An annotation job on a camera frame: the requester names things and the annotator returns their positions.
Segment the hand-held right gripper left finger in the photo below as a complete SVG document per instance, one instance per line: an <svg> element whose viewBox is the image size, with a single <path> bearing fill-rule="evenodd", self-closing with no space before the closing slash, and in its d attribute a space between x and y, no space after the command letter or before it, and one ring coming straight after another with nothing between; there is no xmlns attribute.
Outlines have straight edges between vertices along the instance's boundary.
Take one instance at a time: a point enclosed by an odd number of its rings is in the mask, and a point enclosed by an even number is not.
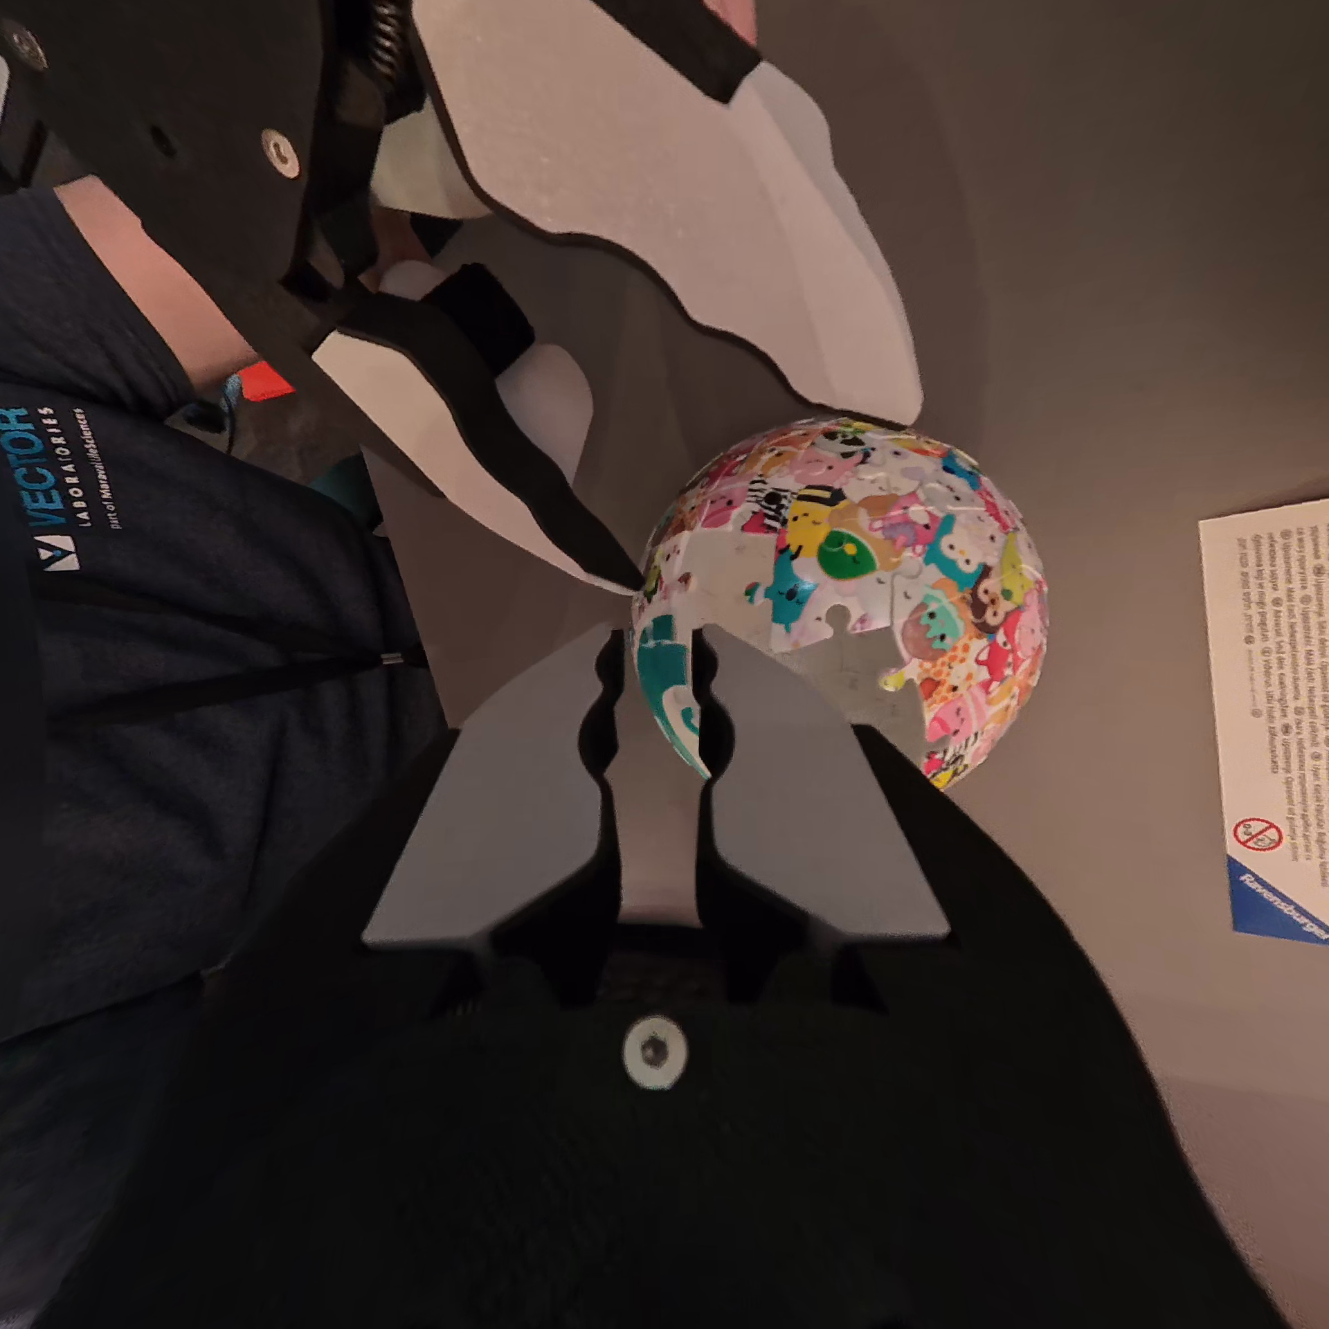
<svg viewBox="0 0 1329 1329"><path fill-rule="evenodd" d="M607 770L625 640L598 623L463 722L360 939L478 942L593 862L615 830Z"/></svg>

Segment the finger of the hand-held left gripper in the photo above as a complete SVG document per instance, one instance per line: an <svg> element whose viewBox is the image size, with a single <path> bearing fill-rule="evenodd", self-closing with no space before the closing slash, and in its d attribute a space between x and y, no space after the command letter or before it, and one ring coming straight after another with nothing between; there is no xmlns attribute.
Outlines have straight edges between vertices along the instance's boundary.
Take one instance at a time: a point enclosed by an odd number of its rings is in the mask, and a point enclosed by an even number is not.
<svg viewBox="0 0 1329 1329"><path fill-rule="evenodd" d="M313 352L318 368L440 493L476 523L593 586L642 574L576 495L572 423L588 389L574 360L523 319L479 341L435 295L372 294Z"/></svg>
<svg viewBox="0 0 1329 1329"><path fill-rule="evenodd" d="M821 107L705 3L424 1L411 25L490 210L637 260L807 403L917 419L903 298Z"/></svg>

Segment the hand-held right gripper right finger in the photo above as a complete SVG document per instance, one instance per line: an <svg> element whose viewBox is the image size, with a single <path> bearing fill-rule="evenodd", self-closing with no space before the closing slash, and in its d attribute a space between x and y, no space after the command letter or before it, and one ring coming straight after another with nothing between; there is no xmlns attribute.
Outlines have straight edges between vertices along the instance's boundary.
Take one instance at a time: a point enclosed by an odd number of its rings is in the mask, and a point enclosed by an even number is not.
<svg viewBox="0 0 1329 1329"><path fill-rule="evenodd" d="M709 700L728 722L709 779L724 866L846 941L938 941L951 925L849 722L819 691L720 626Z"/></svg>

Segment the colourful puzzle ball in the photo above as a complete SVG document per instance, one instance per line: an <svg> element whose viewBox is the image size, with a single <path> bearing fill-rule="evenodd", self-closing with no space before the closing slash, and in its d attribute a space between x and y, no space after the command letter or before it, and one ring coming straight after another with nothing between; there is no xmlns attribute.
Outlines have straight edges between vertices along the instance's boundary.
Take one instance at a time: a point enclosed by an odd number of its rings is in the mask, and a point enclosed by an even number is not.
<svg viewBox="0 0 1329 1329"><path fill-rule="evenodd" d="M693 634L718 626L872 726L938 789L987 759L1047 650L1047 580L1014 503L913 428L815 415L740 439L660 517L628 634L701 775Z"/></svg>

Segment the person's left forearm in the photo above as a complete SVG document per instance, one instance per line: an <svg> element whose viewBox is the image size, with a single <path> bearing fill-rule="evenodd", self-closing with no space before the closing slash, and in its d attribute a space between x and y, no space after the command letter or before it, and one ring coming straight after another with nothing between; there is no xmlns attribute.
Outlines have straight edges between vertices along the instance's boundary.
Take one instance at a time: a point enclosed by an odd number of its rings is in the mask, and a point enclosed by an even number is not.
<svg viewBox="0 0 1329 1329"><path fill-rule="evenodd" d="M171 347L193 387L220 387L259 362L261 355L207 291L147 235L139 216L106 183L79 177L57 186L55 197L109 275Z"/></svg>

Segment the teal object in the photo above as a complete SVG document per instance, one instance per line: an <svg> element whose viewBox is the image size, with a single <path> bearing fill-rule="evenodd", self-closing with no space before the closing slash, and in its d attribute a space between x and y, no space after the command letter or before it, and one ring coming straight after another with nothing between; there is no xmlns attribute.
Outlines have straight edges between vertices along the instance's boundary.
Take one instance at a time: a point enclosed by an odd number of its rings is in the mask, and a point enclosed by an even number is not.
<svg viewBox="0 0 1329 1329"><path fill-rule="evenodd" d="M357 523L375 531L383 514L364 453L346 455L308 482L308 488L346 509Z"/></svg>

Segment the white instruction leaflet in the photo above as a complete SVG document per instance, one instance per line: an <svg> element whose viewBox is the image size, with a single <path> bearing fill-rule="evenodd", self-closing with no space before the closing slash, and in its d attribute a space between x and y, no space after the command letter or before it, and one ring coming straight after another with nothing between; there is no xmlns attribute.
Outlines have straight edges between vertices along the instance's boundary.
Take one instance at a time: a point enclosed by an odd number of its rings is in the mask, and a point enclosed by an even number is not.
<svg viewBox="0 0 1329 1329"><path fill-rule="evenodd" d="M1327 501L1199 523L1232 927L1327 944Z"/></svg>

